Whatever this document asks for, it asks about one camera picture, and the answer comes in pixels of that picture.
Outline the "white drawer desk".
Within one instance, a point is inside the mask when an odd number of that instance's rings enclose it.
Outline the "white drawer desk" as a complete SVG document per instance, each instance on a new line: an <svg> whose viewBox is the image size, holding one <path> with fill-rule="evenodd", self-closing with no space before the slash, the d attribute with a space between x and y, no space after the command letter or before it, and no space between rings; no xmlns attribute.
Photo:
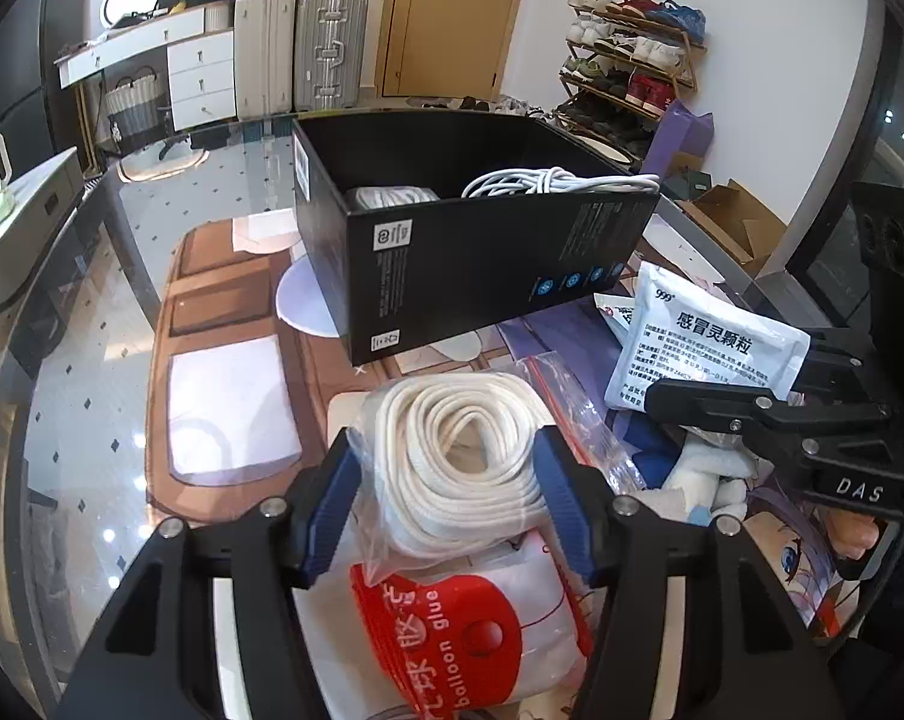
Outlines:
<svg viewBox="0 0 904 720"><path fill-rule="evenodd" d="M227 0L107 32L55 60L59 86L118 70L144 70L151 60L166 85L173 130L193 130L237 117L234 29Z"/></svg>

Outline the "bag of beige rope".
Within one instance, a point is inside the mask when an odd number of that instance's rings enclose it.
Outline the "bag of beige rope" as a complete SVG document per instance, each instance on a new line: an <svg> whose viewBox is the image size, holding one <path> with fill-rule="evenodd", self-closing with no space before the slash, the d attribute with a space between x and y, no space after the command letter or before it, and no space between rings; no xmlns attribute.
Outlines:
<svg viewBox="0 0 904 720"><path fill-rule="evenodd" d="M379 211L439 201L432 188L417 185L366 185L347 190L344 200L354 210Z"/></svg>

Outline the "black cardboard box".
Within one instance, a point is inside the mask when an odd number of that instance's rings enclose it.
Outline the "black cardboard box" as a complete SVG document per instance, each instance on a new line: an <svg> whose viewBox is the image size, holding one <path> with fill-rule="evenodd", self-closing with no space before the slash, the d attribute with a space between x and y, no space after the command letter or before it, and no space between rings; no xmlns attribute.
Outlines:
<svg viewBox="0 0 904 720"><path fill-rule="evenodd" d="M618 281L660 188L569 133L471 110L354 110L292 127L296 215L353 364L575 301ZM438 202L354 210L351 188Z"/></svg>

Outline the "red balloon glue bag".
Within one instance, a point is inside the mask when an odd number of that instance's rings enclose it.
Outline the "red balloon glue bag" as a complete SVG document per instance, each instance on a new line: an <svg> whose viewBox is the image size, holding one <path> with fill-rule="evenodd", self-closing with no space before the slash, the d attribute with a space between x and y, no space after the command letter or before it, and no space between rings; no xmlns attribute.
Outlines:
<svg viewBox="0 0 904 720"><path fill-rule="evenodd" d="M536 530L432 574L374 583L349 567L382 671L421 718L456 718L572 683L593 639Z"/></svg>

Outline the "black refrigerator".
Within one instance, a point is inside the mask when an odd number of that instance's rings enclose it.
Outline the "black refrigerator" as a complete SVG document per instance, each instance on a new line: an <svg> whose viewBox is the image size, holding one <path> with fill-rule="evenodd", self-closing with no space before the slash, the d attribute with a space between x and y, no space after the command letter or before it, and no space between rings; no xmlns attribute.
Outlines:
<svg viewBox="0 0 904 720"><path fill-rule="evenodd" d="M0 25L0 135L22 176L82 145L74 93L56 59L82 41L86 0L16 0Z"/></svg>

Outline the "open cardboard box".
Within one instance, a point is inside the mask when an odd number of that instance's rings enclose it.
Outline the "open cardboard box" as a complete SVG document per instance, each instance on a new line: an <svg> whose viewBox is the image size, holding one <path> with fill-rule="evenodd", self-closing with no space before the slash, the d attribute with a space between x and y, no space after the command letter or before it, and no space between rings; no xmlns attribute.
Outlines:
<svg viewBox="0 0 904 720"><path fill-rule="evenodd" d="M774 211L733 179L697 199L681 200L680 208L753 278L787 229Z"/></svg>

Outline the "anime print table mat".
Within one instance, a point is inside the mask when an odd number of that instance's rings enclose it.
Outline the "anime print table mat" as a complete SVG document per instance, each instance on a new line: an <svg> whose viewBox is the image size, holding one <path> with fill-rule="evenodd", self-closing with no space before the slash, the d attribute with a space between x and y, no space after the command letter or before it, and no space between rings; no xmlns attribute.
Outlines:
<svg viewBox="0 0 904 720"><path fill-rule="evenodd" d="M203 535L284 504L312 689L335 718L834 718L821 658L746 530L683 525L621 454L479 339L460 369L349 366L280 321L296 232L216 221L173 252L146 484Z"/></svg>

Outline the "bag of white rope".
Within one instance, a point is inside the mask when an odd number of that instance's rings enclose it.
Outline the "bag of white rope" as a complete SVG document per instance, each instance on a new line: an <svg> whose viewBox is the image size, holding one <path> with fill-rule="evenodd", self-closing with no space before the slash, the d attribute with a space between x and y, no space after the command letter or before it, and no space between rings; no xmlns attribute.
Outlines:
<svg viewBox="0 0 904 720"><path fill-rule="evenodd" d="M546 525L533 449L553 424L510 372L408 377L367 395L346 433L365 578L435 571Z"/></svg>

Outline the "shoe rack with shoes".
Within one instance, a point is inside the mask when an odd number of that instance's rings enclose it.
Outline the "shoe rack with shoes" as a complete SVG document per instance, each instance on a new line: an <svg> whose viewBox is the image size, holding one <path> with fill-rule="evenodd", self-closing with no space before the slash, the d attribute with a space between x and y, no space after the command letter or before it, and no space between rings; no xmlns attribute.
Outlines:
<svg viewBox="0 0 904 720"><path fill-rule="evenodd" d="M609 146L630 169L652 148L669 106L698 89L707 16L675 0L567 0L573 13L557 78L557 123Z"/></svg>

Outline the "woven laundry basket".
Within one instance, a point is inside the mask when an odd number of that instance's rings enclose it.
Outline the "woven laundry basket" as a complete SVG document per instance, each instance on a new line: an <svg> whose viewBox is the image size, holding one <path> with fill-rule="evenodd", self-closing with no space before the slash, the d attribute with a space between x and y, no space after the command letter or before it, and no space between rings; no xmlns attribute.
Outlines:
<svg viewBox="0 0 904 720"><path fill-rule="evenodd" d="M128 156L166 136L166 98L166 83L150 65L115 83L104 96L104 106L116 153Z"/></svg>

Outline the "wooden door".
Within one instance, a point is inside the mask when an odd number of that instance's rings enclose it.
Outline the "wooden door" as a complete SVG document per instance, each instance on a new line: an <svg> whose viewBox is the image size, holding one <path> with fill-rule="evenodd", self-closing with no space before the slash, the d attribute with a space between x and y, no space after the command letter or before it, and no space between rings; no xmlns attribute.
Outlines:
<svg viewBox="0 0 904 720"><path fill-rule="evenodd" d="M494 98L518 5L520 0L383 0L380 96Z"/></svg>

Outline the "white medicine sachet pack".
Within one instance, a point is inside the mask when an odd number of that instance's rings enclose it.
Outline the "white medicine sachet pack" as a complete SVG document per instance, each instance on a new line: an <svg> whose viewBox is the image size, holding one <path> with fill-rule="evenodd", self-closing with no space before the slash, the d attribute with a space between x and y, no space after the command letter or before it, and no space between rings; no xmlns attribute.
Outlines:
<svg viewBox="0 0 904 720"><path fill-rule="evenodd" d="M673 271L644 263L605 403L642 411L647 388L660 379L764 388L785 400L810 344L803 330L728 304Z"/></svg>

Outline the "grey side table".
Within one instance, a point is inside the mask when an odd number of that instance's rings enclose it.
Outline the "grey side table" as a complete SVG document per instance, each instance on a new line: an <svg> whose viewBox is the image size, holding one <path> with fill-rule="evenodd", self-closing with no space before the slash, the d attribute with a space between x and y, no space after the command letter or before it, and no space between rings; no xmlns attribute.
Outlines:
<svg viewBox="0 0 904 720"><path fill-rule="evenodd" d="M84 193L76 148L55 154L9 185L13 213L0 223L0 312L19 298Z"/></svg>

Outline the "silver suitcase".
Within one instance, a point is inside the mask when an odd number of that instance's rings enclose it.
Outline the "silver suitcase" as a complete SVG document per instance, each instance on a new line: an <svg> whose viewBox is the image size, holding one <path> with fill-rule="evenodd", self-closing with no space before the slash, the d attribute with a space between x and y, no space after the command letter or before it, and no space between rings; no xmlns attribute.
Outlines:
<svg viewBox="0 0 904 720"><path fill-rule="evenodd" d="M349 109L359 101L369 0L299 0L294 106Z"/></svg>

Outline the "white suitcase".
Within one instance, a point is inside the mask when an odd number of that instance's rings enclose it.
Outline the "white suitcase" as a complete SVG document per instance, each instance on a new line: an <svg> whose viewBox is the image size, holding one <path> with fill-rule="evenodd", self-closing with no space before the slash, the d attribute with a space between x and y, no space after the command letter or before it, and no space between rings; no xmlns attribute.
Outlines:
<svg viewBox="0 0 904 720"><path fill-rule="evenodd" d="M235 104L240 121L294 109L297 0L235 0Z"/></svg>

